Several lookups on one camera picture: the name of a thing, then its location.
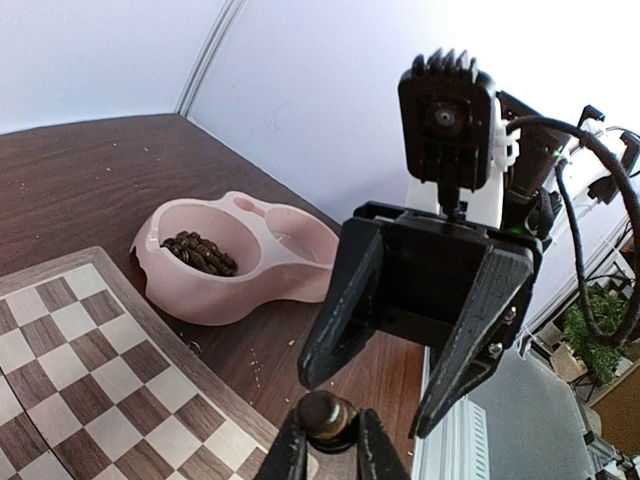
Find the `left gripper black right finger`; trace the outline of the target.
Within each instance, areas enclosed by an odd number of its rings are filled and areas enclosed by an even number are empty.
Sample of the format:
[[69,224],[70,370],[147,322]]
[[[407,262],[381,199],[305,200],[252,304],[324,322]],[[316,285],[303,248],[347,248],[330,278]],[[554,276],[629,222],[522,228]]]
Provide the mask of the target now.
[[358,415],[357,478],[360,480],[410,480],[411,477],[373,409]]

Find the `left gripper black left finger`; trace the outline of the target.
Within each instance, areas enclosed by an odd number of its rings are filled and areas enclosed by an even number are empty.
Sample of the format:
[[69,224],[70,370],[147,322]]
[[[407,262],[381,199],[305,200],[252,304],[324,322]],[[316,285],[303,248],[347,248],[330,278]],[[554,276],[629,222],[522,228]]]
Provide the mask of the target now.
[[307,480],[307,468],[307,436],[294,408],[285,418],[254,480]]

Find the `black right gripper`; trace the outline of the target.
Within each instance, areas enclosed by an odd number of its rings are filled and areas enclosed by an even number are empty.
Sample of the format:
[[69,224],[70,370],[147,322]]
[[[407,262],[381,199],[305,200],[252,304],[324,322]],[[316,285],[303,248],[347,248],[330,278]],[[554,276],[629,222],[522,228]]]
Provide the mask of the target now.
[[491,373],[523,324],[543,245],[528,233],[368,202],[342,227],[329,289],[298,359],[313,390],[374,332],[442,349],[410,435],[425,438]]

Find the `dark chess piece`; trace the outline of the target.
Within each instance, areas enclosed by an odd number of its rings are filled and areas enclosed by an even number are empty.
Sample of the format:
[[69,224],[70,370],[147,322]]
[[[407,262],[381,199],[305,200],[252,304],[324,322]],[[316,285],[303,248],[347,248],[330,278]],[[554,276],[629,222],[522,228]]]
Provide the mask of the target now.
[[296,407],[300,429],[325,454],[340,454],[356,444],[358,415],[351,402],[326,390],[306,394]]

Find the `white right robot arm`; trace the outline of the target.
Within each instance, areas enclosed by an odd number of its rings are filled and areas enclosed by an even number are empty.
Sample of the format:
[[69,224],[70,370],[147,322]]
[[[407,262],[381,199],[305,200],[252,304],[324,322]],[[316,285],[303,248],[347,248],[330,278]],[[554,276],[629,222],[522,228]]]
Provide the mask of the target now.
[[506,93],[500,100],[519,152],[509,184],[516,204],[504,225],[362,205],[342,226],[329,290],[298,360],[300,382],[314,389],[376,331],[434,349],[438,360],[411,427],[416,437],[427,436],[455,402],[490,378],[513,345],[555,219],[542,178],[562,172],[569,138],[596,155],[630,222],[639,221],[628,174],[639,154],[636,135],[626,135],[624,156],[616,160],[584,128],[538,116]]

